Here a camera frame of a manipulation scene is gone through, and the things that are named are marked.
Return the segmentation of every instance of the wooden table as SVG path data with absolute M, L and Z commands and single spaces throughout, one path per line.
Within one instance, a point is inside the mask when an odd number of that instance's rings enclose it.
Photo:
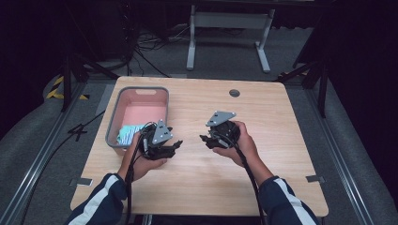
M 91 187 L 77 187 L 70 207 L 86 200 L 106 173 L 117 172 L 122 157 L 105 142 L 117 94 L 126 86 L 163 86 L 168 89 L 167 125 L 174 128 L 170 143 L 183 140 L 176 155 L 132 184 L 132 213 L 170 215 L 258 216 L 253 187 L 245 170 L 231 159 L 209 150 L 199 135 L 214 111 L 235 112 L 246 123 L 260 157 L 274 174 L 287 180 L 297 196 L 318 217 L 328 207 L 300 133 L 284 86 L 276 82 L 239 82 L 168 78 L 119 78 L 99 127 L 82 177 Z M 229 91 L 237 89 L 239 97 Z

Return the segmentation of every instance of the striped sleeve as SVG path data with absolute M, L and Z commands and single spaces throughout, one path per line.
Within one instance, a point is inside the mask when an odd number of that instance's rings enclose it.
M 125 183 L 117 173 L 108 173 L 89 198 L 77 206 L 65 224 L 116 224 L 122 217 L 127 194 Z
M 298 199 L 293 189 L 278 176 L 271 177 L 261 184 L 259 199 L 270 224 L 318 224 L 313 211 Z

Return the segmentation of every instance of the hand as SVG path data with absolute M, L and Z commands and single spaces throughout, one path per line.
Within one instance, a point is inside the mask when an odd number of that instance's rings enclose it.
M 234 121 L 234 123 L 240 129 L 240 136 L 237 140 L 239 149 L 247 159 L 257 185 L 260 186 L 265 180 L 272 177 L 273 174 L 258 156 L 257 147 L 255 146 L 252 136 L 249 135 L 246 125 L 239 121 Z M 231 158 L 238 166 L 243 167 L 242 159 L 237 154 L 237 150 L 235 148 L 224 149 L 216 147 L 213 148 L 213 152 L 220 156 Z
M 137 146 L 139 137 L 140 137 L 140 132 L 136 132 L 134 134 L 134 137 L 132 138 L 132 142 L 130 147 L 125 153 L 125 156 L 123 157 L 122 165 L 120 166 L 119 171 L 117 172 L 120 177 L 123 179 L 126 178 L 127 171 L 130 166 L 131 158 L 135 150 L 135 146 Z M 163 165 L 164 163 L 167 162 L 166 158 L 161 158 L 158 160 L 148 160 L 144 157 L 141 156 L 141 152 L 138 150 L 137 155 L 135 156 L 136 161 L 134 163 L 134 179 L 133 181 L 136 181 L 143 176 L 145 176 L 150 170 L 156 169 Z
M 246 125 L 239 121 L 234 121 L 234 123 L 240 129 L 240 136 L 237 140 L 237 144 L 243 155 L 246 157 L 246 159 L 248 159 L 248 161 L 249 159 L 260 159 L 257 153 L 257 147 L 255 146 L 252 136 L 249 135 Z M 240 156 L 237 154 L 237 150 L 234 147 L 228 149 L 216 147 L 213 148 L 213 152 L 219 154 L 220 156 L 231 158 L 238 166 L 243 167 L 242 160 L 240 159 Z

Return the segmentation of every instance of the metal stand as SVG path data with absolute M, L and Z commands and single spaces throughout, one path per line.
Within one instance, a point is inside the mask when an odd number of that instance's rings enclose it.
M 64 62 L 63 76 L 64 76 L 64 105 L 61 112 L 64 112 L 72 99 L 72 87 L 71 87 L 71 73 L 73 73 L 78 83 L 86 83 L 88 80 L 88 74 L 84 68 L 84 64 L 88 64 L 93 69 L 103 73 L 111 79 L 117 80 L 118 75 L 114 74 L 112 71 L 108 70 L 101 65 L 91 62 L 87 58 L 79 54 L 67 55 Z
M 328 86 L 328 68 L 325 62 L 311 62 L 304 66 L 298 67 L 289 73 L 282 73 L 281 76 L 274 82 L 284 83 L 305 71 L 308 71 L 308 73 L 305 79 L 301 83 L 304 89 L 314 88 L 316 82 L 320 79 L 318 110 L 321 116 L 323 118 L 326 118 L 325 100 L 326 100 L 326 91 Z
M 271 27 L 275 10 L 268 14 L 242 14 L 242 13 L 217 13 L 217 12 L 196 12 L 195 6 L 191 6 L 191 41 L 188 49 L 187 70 L 193 70 L 195 60 L 195 28 L 196 27 L 222 27 L 222 28 L 243 28 L 262 29 L 262 38 L 255 42 L 258 57 L 265 73 L 270 72 L 264 46 L 266 44 L 269 28 Z

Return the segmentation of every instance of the pink container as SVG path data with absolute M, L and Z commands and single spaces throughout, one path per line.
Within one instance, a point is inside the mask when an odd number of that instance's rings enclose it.
M 148 122 L 167 124 L 169 92 L 164 87 L 125 87 L 120 90 L 105 140 L 119 155 L 129 147 L 117 141 L 124 126 L 139 126 Z

